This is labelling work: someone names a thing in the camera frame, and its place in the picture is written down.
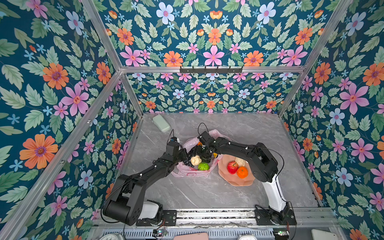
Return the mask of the pink plastic bag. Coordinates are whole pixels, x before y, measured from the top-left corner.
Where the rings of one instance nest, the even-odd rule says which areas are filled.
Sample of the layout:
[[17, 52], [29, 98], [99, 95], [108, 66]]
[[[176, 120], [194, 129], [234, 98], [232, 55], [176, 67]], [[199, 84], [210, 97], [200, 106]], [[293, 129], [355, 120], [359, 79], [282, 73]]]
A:
[[198, 153], [197, 148], [203, 148], [198, 137], [190, 138], [183, 143], [183, 147], [191, 154], [186, 161], [181, 161], [171, 172], [176, 178], [207, 177], [223, 159], [223, 155], [208, 152], [204, 158], [203, 153]]

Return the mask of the fake beige garlic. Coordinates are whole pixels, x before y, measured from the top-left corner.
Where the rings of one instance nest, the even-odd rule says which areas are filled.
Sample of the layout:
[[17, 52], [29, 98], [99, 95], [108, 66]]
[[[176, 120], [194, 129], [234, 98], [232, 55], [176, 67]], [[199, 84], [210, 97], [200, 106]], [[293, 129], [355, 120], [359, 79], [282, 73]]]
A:
[[196, 155], [191, 158], [191, 162], [194, 166], [198, 166], [200, 163], [202, 163], [202, 159], [200, 156]]
[[237, 163], [237, 165], [238, 165], [239, 167], [245, 167], [245, 166], [246, 166], [246, 163], [247, 163], [245, 160], [240, 159], [240, 158], [235, 158], [235, 162]]

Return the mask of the fake green lime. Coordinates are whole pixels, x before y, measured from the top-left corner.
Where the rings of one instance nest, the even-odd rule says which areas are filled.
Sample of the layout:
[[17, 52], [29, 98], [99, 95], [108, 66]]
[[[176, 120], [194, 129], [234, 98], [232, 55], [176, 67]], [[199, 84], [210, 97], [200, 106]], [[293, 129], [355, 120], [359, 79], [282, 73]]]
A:
[[198, 165], [199, 171], [208, 171], [210, 169], [210, 165], [208, 163], [200, 163]]

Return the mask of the fake red strawberry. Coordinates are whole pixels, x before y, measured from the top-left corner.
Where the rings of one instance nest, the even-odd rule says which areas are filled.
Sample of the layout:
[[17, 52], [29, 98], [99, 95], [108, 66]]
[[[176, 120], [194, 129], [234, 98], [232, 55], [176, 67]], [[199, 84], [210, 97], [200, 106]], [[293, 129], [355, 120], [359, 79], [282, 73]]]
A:
[[237, 162], [232, 161], [227, 164], [227, 171], [229, 174], [234, 175], [237, 173], [239, 165]]

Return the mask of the pink scalloped bowl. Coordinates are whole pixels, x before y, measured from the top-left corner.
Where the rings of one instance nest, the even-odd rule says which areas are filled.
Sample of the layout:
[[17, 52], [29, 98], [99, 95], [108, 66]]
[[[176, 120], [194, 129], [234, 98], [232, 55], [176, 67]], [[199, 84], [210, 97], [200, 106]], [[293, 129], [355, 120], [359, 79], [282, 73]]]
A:
[[219, 175], [235, 187], [251, 186], [256, 179], [247, 161], [230, 155], [223, 155], [219, 160]]

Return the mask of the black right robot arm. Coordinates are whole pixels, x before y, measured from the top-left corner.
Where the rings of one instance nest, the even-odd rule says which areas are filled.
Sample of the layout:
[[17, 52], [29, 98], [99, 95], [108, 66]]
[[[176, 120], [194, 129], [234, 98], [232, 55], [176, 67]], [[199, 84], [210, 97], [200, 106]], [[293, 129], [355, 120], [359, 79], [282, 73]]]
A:
[[297, 220], [294, 209], [282, 193], [278, 168], [278, 161], [264, 144], [245, 145], [226, 138], [212, 137], [208, 132], [198, 136], [198, 140], [210, 153], [229, 155], [245, 160], [249, 166], [249, 173], [263, 183], [268, 197], [267, 208], [255, 205], [255, 217], [259, 225], [295, 226]]

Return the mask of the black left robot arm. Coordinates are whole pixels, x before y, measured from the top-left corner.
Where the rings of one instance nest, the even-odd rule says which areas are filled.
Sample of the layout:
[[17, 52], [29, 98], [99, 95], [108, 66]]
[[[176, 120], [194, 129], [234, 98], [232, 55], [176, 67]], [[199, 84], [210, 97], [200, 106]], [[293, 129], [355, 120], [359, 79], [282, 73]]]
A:
[[187, 150], [178, 142], [167, 143], [166, 151], [153, 165], [134, 175], [120, 175], [102, 206], [101, 216], [132, 226], [141, 219], [154, 219], [158, 214], [142, 216], [147, 188], [167, 177], [175, 166], [188, 158]]

